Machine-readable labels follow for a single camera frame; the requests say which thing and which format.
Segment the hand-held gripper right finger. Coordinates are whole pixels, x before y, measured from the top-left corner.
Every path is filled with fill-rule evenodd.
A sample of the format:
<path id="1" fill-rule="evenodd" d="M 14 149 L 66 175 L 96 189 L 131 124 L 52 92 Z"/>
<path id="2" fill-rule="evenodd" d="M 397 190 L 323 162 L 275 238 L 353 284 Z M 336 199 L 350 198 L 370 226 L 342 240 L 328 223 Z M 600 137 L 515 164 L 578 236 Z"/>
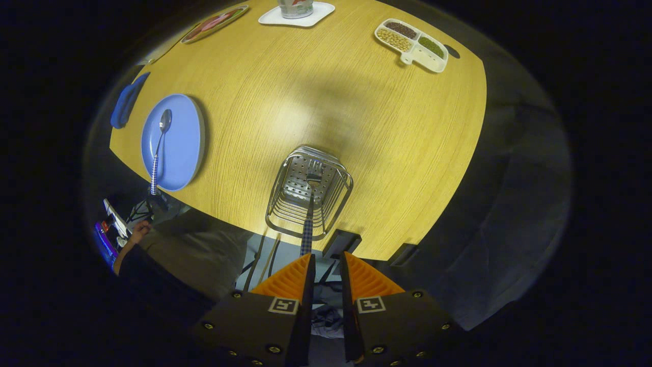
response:
<path id="1" fill-rule="evenodd" d="M 349 252 L 341 256 L 345 359 L 356 366 L 433 366 L 463 328 L 426 290 L 404 290 Z"/>

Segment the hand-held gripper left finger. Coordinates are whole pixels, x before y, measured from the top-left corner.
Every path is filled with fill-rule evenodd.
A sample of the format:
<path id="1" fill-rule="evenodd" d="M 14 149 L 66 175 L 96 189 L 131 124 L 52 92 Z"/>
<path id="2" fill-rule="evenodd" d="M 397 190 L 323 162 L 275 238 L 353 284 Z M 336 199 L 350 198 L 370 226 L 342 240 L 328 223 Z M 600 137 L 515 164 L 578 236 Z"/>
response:
<path id="1" fill-rule="evenodd" d="M 316 259 L 305 254 L 251 291 L 233 291 L 191 328 L 224 366 L 307 366 Z"/>

